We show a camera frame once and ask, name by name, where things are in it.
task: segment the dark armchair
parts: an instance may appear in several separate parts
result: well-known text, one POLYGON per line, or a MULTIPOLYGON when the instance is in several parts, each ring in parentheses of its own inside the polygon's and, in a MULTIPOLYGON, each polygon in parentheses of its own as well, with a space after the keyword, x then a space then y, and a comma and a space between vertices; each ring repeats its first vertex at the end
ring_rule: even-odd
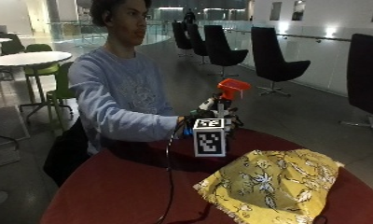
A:
POLYGON ((177 47, 180 49, 185 50, 185 53, 178 54, 177 56, 180 56, 180 57, 188 56, 186 49, 192 49, 192 44, 190 44, 190 40, 188 39, 188 37, 185 35, 182 24, 180 22, 172 22, 172 26, 173 26, 173 34, 174 34, 174 40, 176 40, 177 47))
POLYGON ((251 28, 251 56, 255 73, 259 77, 270 80, 270 87, 257 87, 261 95, 281 93, 281 88, 274 88, 274 82, 289 81, 299 77, 307 70, 310 61, 287 63, 278 45, 274 28, 251 28))
POLYGON ((208 54, 205 42, 201 39, 197 25, 188 24, 186 28, 188 28, 188 34, 189 34, 190 44, 192 44, 194 53, 196 53, 196 55, 201 56, 201 64, 205 64, 204 57, 209 56, 209 54, 208 54))
POLYGON ((246 49, 233 50, 229 47, 221 25, 205 25, 204 34, 210 63, 222 66, 222 78, 237 76, 225 75, 224 69, 226 66, 233 66, 238 63, 242 63, 245 61, 249 51, 246 49))
POLYGON ((373 35, 354 34, 346 67, 349 103, 367 112, 368 123, 341 121, 345 125, 368 127, 373 130, 373 35))

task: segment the dark hair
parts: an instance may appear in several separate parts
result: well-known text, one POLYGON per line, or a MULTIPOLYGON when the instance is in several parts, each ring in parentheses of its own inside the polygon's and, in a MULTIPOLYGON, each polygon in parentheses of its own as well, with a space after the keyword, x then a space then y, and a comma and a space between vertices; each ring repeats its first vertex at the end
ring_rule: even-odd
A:
MULTIPOLYGON (((144 0, 146 8, 150 7, 152 0, 144 0)), ((92 0, 89 8, 89 16, 92 18, 92 23, 97 26, 104 26, 104 23, 110 18, 110 12, 117 5, 124 4, 125 0, 92 0), (102 19, 102 14, 109 11, 109 15, 102 19)))

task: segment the yellow fabric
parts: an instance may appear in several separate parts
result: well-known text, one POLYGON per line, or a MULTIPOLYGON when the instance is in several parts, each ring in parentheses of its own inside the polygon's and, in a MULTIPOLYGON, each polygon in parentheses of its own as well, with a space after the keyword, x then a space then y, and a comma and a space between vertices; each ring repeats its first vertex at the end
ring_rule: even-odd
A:
POLYGON ((338 163, 307 149, 254 150, 194 185, 237 223, 309 224, 326 204, 338 163))

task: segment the round table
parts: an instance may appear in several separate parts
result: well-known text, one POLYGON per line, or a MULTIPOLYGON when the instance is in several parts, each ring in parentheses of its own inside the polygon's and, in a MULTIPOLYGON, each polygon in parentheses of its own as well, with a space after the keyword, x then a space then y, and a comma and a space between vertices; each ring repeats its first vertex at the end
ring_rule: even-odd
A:
MULTIPOLYGON (((233 219, 201 199, 193 185, 254 149, 302 148, 245 129, 237 130, 234 138, 225 158, 196 158, 193 139, 173 142, 174 200, 162 223, 234 224, 233 219)), ((169 200, 165 146, 166 142, 148 146, 117 143, 89 158, 59 188, 40 223, 156 223, 169 200)), ((322 215, 327 223, 373 223, 373 189, 345 168, 339 169, 322 215)))
POLYGON ((36 84, 37 84, 41 102, 20 105, 20 111, 23 111, 21 107, 24 107, 24 106, 37 106, 32 110, 32 112, 29 112, 29 114, 27 115, 27 121, 28 121, 28 117, 37 110, 40 110, 41 107, 44 107, 47 105, 47 99, 45 99, 45 95, 43 93, 40 78, 37 75, 39 66, 61 62, 64 60, 68 60, 71 57, 72 57, 71 53, 60 52, 60 51, 28 52, 28 53, 17 53, 17 54, 0 56, 0 67, 31 67, 33 70, 33 76, 36 78, 36 84))

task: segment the person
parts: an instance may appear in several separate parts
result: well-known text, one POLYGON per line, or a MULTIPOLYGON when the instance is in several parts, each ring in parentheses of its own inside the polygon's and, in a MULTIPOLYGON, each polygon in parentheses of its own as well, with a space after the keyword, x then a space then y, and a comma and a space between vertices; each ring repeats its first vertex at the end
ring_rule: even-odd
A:
POLYGON ((69 67, 89 155, 116 141, 169 139, 184 117, 166 100, 161 72, 136 51, 150 0, 92 0, 91 17, 108 31, 105 43, 69 67))
POLYGON ((186 24, 192 24, 196 22, 196 14, 190 8, 188 9, 188 12, 185 13, 184 21, 186 24))

